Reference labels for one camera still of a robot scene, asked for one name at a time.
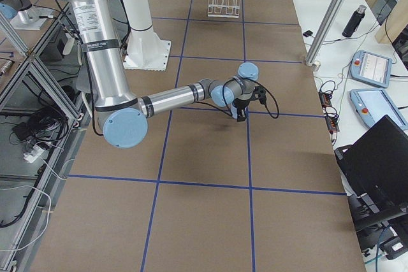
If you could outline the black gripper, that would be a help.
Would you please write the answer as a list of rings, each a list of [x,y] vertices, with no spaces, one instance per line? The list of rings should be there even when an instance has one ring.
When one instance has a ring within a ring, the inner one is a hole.
[[[245,109],[250,103],[250,99],[235,99],[232,102],[232,115],[237,116],[237,122],[246,121]]]

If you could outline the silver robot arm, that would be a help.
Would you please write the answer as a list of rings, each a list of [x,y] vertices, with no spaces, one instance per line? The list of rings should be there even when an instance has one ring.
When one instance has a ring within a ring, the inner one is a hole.
[[[166,69],[171,43],[155,33],[148,0],[122,0],[131,28],[127,55],[113,25],[109,0],[65,0],[69,2],[79,28],[82,50],[96,90],[95,109],[104,138],[114,147],[131,148],[139,144],[148,130],[148,119],[158,113],[211,99],[233,110],[233,117],[244,120],[245,107],[260,91],[258,67],[250,62],[224,82],[204,79],[149,96],[131,92],[125,70]]]
[[[39,31],[45,23],[30,0],[1,0],[1,13],[16,30]]]

